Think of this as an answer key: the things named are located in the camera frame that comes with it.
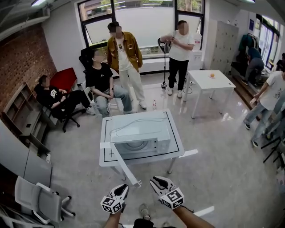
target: chair armrest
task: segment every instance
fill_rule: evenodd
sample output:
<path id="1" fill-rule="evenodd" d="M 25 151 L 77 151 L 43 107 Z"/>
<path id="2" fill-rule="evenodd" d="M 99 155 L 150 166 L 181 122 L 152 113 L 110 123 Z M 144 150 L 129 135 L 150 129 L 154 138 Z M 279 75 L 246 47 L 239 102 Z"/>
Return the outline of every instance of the chair armrest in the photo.
<path id="1" fill-rule="evenodd" d="M 35 212 L 35 211 L 33 211 L 33 212 L 34 212 L 35 216 L 36 216 L 39 220 L 41 220 L 42 223 L 44 223 L 44 224 L 49 224 L 50 219 L 45 220 L 45 219 L 43 219 L 37 212 Z"/>
<path id="2" fill-rule="evenodd" d="M 41 184 L 41 183 L 37 183 L 37 186 L 40 186 L 41 188 L 45 189 L 46 191 L 52 191 L 49 187 L 46 187 L 45 185 Z"/>

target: brown jacket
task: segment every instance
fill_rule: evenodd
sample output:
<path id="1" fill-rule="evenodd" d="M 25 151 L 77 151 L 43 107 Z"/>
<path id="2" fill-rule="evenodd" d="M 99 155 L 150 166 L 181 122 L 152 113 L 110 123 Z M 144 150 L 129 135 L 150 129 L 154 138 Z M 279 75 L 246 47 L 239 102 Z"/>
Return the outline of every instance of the brown jacket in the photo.
<path id="1" fill-rule="evenodd" d="M 123 32 L 124 35 L 124 48 L 126 55 L 128 56 L 131 64 L 138 71 L 139 67 L 143 65 L 143 57 L 138 48 L 137 41 L 132 33 Z M 114 37 L 111 37 L 107 43 L 107 60 L 108 65 L 115 71 L 119 72 L 119 57 L 118 57 L 118 47 Z"/>

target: gray floor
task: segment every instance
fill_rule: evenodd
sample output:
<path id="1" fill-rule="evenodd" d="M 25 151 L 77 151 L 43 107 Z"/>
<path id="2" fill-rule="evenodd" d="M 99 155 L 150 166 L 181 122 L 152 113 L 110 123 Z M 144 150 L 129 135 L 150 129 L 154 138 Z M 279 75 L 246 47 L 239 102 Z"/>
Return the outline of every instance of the gray floor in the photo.
<path id="1" fill-rule="evenodd" d="M 157 109 L 170 109 L 186 151 L 197 149 L 198 154 L 179 159 L 169 177 L 185 195 L 185 205 L 195 211 L 210 206 L 215 210 L 203 218 L 216 227 L 268 228 L 274 227 L 283 213 L 284 197 L 275 181 L 276 164 L 269 159 L 263 164 L 268 151 L 253 149 L 250 131 L 242 121 L 247 107 L 234 92 L 226 113 L 219 114 L 225 94 L 216 93 L 213 100 L 203 94 L 196 119 L 191 119 L 198 89 L 188 101 L 177 98 L 177 92 L 168 96 L 160 83 L 163 74 L 142 76 L 148 110 L 153 100 Z M 134 109 L 143 111 L 134 101 Z M 113 187 L 123 183 L 110 168 L 99 166 L 101 117 L 81 115 L 80 128 L 70 123 L 64 134 L 61 129 L 48 134 L 46 145 L 51 150 L 53 165 L 52 188 L 61 195 L 71 195 L 68 209 L 76 217 L 59 224 L 62 228 L 101 227 L 108 218 L 100 201 Z M 140 189 L 130 189 L 121 223 L 133 224 L 138 218 L 138 207 L 147 203 L 155 226 L 164 221 L 178 228 L 184 227 L 176 215 L 160 205 L 148 181 L 154 175 L 167 176 L 170 161 L 130 166 Z"/>

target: black pants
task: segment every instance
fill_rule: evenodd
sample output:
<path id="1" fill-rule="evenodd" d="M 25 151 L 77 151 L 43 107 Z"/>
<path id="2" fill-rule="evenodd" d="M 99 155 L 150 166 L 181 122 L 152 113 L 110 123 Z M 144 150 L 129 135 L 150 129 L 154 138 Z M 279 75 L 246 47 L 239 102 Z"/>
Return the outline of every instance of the black pants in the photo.
<path id="1" fill-rule="evenodd" d="M 150 222 L 145 219 L 136 219 L 133 228 L 153 228 L 153 222 Z"/>
<path id="2" fill-rule="evenodd" d="M 179 81 L 178 81 L 178 90 L 183 90 L 185 76 L 187 72 L 189 60 L 186 61 L 178 61 L 172 58 L 169 58 L 169 82 L 168 85 L 170 88 L 174 87 L 174 83 L 176 82 L 176 75 L 178 71 Z"/>
<path id="3" fill-rule="evenodd" d="M 55 118 L 62 118 L 65 115 L 72 114 L 76 105 L 81 103 L 86 109 L 90 106 L 90 102 L 86 94 L 82 90 L 71 91 L 67 94 L 67 98 L 62 104 L 53 111 Z"/>

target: table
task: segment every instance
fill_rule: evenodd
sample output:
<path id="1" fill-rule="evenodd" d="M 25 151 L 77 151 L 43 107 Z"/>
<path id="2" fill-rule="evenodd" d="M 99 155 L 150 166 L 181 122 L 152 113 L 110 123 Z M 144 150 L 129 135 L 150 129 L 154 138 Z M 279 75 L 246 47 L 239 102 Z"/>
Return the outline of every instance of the table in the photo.
<path id="1" fill-rule="evenodd" d="M 124 159 L 126 165 L 136 165 L 148 162 L 156 162 L 166 159 L 172 159 L 170 167 L 168 169 L 168 173 L 172 172 L 173 164 L 175 160 L 184 155 L 185 150 L 183 148 L 180 136 L 178 134 L 177 128 L 175 126 L 173 117 L 169 109 L 162 111 L 167 117 L 165 119 L 165 123 L 167 124 L 168 131 L 170 134 L 170 145 L 168 151 L 163 154 L 157 154 L 155 152 L 144 152 L 144 153 L 134 153 L 134 154 L 121 154 L 121 157 Z M 105 117 L 102 121 L 102 129 L 101 129 L 101 143 L 110 142 L 110 131 L 112 128 L 112 118 L 113 117 Z M 111 149 L 100 149 L 100 158 L 99 165 L 101 167 L 111 167 L 117 174 L 122 176 L 124 179 L 123 173 L 117 167 L 120 166 L 116 157 L 114 156 Z"/>
<path id="2" fill-rule="evenodd" d="M 224 101 L 223 107 L 220 111 L 220 114 L 222 114 L 227 106 L 227 103 L 235 88 L 235 85 L 226 76 L 224 76 L 222 72 L 220 72 L 219 70 L 189 70 L 187 72 L 186 91 L 183 96 L 184 102 L 187 100 L 190 79 L 192 79 L 200 88 L 200 92 L 197 97 L 194 110 L 192 112 L 192 116 L 191 116 L 192 119 L 195 118 L 196 108 L 197 108 L 199 99 L 201 98 L 201 94 L 204 91 L 212 91 L 210 99 L 213 99 L 213 96 L 216 90 L 226 90 L 228 92 L 228 95 Z"/>

